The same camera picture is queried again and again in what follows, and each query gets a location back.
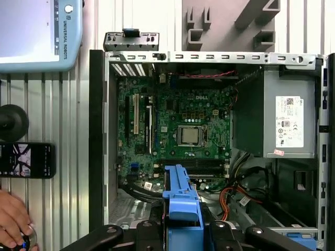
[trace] expansion slot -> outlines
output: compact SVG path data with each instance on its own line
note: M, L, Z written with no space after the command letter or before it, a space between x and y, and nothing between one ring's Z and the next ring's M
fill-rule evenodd
M140 123L140 95L133 95L134 104L134 134L139 133L139 123Z
M144 145L146 153L151 154L152 151L152 105L146 107L146 128L144 131Z
M125 99L125 139L129 143L129 125L130 125L130 98L126 96Z

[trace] dell logo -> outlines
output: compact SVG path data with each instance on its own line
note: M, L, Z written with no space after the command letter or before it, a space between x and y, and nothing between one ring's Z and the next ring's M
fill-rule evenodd
M195 99L208 99L207 96L195 96Z

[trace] human hand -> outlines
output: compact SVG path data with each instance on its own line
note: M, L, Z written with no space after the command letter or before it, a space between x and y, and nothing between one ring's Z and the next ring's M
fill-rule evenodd
M20 230L25 235L32 234L28 224L30 224L30 218L25 205L0 190L0 243L9 248L22 245L24 240Z

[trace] power supply label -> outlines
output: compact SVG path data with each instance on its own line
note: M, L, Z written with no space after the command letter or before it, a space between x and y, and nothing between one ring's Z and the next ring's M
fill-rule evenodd
M276 147L304 147L304 100L276 97Z

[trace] screen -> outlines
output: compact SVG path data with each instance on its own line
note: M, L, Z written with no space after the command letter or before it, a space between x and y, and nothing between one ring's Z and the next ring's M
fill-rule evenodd
M0 176L43 178L53 175L50 144L0 144Z
M0 64L59 61L59 0L0 0Z

